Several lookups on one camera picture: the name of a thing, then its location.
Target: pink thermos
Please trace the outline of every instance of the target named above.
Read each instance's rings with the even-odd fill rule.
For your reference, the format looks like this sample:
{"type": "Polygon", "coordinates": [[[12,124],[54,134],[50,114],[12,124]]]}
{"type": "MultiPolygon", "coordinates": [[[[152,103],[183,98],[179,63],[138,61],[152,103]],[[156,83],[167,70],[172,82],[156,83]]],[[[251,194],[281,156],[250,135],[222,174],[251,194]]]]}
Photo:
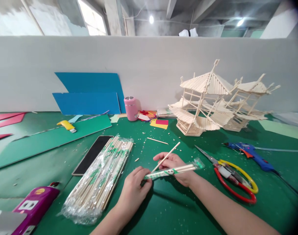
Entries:
{"type": "Polygon", "coordinates": [[[127,119],[129,121],[136,121],[138,119],[138,108],[136,99],[132,96],[125,97],[124,99],[127,119]]]}

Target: person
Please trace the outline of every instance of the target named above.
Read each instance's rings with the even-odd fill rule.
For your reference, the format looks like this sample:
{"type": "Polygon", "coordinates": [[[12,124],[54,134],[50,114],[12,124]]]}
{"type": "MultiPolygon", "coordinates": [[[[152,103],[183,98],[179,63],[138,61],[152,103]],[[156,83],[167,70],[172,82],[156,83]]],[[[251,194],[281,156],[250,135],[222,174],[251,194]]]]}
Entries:
{"type": "MultiPolygon", "coordinates": [[[[166,154],[168,153],[159,153],[153,160],[160,162],[166,154]]],[[[171,153],[168,159],[160,165],[159,169],[162,170],[183,165],[185,165],[183,160],[178,155],[171,153]]],[[[113,235],[121,232],[136,213],[152,186],[152,180],[150,179],[141,187],[144,176],[149,173],[149,169],[140,166],[126,177],[117,204],[93,230],[91,235],[113,235]]],[[[228,235],[279,234],[273,227],[225,196],[194,171],[188,171],[174,176],[183,186],[189,187],[193,191],[228,235]]]]}

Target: pagoda model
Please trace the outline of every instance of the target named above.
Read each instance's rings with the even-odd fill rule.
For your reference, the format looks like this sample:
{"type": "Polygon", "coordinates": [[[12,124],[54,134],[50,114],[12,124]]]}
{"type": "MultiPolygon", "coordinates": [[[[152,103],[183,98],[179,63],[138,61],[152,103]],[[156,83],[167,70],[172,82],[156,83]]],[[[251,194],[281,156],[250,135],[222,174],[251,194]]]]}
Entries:
{"type": "Polygon", "coordinates": [[[224,108],[234,112],[234,118],[231,118],[226,124],[220,123],[221,125],[224,124],[223,128],[225,130],[239,132],[242,128],[247,126],[249,121],[267,119],[264,115],[272,112],[262,112],[254,109],[260,97],[266,94],[270,95],[272,91],[281,87],[278,85],[270,90],[274,85],[274,83],[272,83],[266,88],[261,82],[264,75],[265,74],[262,74],[256,82],[239,84],[231,100],[229,102],[225,102],[224,100],[221,102],[224,108]]]}
{"type": "Polygon", "coordinates": [[[226,80],[214,73],[214,68],[219,60],[216,60],[211,72],[194,77],[183,82],[181,77],[181,87],[184,94],[181,100],[169,105],[170,110],[177,116],[177,127],[186,136],[200,136],[204,131],[214,131],[223,127],[213,120],[216,114],[230,120],[234,117],[234,112],[220,105],[225,95],[230,95],[236,89],[240,81],[235,81],[232,86],[226,80]]]}
{"type": "Polygon", "coordinates": [[[218,130],[220,127],[239,132],[250,120],[266,119],[266,112],[255,110],[254,107],[261,96],[271,94],[271,91],[280,87],[270,90],[271,84],[266,88],[261,82],[265,74],[256,82],[242,84],[242,78],[240,81],[236,79],[233,86],[214,73],[218,62],[215,61],[209,73],[198,77],[194,74],[192,79],[185,82],[181,77],[180,86],[184,88],[184,94],[179,102],[169,105],[169,108],[177,117],[176,126],[186,136],[200,136],[204,131],[218,130]],[[231,100],[226,102],[224,97],[236,89],[231,100]]]}

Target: blue glue gun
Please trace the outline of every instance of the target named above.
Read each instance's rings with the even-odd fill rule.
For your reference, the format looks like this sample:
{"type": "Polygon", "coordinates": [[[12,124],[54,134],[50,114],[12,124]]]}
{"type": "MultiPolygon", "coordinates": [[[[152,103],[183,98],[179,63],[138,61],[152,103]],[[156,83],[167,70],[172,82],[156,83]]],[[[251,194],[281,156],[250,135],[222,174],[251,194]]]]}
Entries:
{"type": "Polygon", "coordinates": [[[242,142],[224,143],[224,145],[231,149],[242,151],[247,158],[253,158],[263,171],[274,171],[273,166],[255,152],[255,147],[253,145],[244,144],[242,142]]]}

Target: smartphone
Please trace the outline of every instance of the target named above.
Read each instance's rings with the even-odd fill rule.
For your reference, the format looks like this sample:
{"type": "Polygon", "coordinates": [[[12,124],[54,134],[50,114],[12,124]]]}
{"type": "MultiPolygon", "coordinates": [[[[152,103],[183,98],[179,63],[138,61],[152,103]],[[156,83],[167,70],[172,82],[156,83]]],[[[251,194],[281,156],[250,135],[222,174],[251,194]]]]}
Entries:
{"type": "Polygon", "coordinates": [[[106,143],[110,138],[113,138],[113,136],[110,136],[110,135],[99,136],[96,139],[96,141],[93,143],[93,145],[90,147],[88,152],[85,154],[83,159],[80,161],[80,163],[77,165],[72,175],[73,176],[84,175],[85,172],[90,167],[91,163],[95,160],[95,158],[98,156],[98,154],[101,152],[101,150],[103,149],[103,147],[106,145],[106,143]]]}

